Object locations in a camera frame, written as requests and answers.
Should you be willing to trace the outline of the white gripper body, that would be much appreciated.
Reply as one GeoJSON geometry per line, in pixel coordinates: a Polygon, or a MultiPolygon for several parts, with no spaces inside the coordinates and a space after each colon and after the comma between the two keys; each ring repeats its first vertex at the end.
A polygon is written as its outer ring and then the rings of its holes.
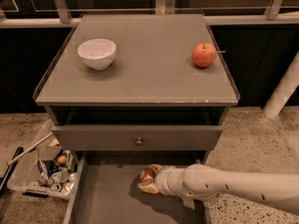
{"type": "Polygon", "coordinates": [[[184,168],[175,166],[163,166],[155,176],[155,184],[157,189],[163,195],[176,195],[185,197],[187,188],[183,183],[184,168]]]}

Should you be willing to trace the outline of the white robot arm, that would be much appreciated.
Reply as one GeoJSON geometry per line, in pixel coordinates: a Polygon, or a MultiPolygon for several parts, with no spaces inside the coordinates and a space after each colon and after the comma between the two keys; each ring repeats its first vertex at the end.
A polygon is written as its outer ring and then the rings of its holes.
{"type": "Polygon", "coordinates": [[[184,168],[152,164],[137,186],[152,194],[213,202],[221,193],[287,213],[299,214],[299,174],[241,173],[193,164],[184,168]]]}

